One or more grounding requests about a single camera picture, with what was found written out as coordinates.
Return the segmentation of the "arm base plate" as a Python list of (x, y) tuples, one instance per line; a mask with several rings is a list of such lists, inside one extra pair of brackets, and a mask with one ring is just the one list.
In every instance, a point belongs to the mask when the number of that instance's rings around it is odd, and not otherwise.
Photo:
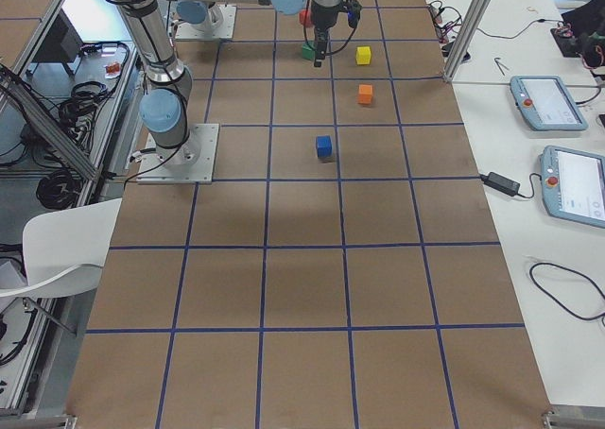
[(188, 141), (167, 163), (164, 158), (172, 151), (160, 148), (160, 153), (152, 151), (145, 154), (139, 167), (137, 183), (211, 184), (216, 162), (216, 148), (219, 136), (219, 124), (194, 124), (189, 128)]
[(171, 11), (171, 32), (177, 41), (219, 41), (233, 38), (236, 5), (180, 2)]

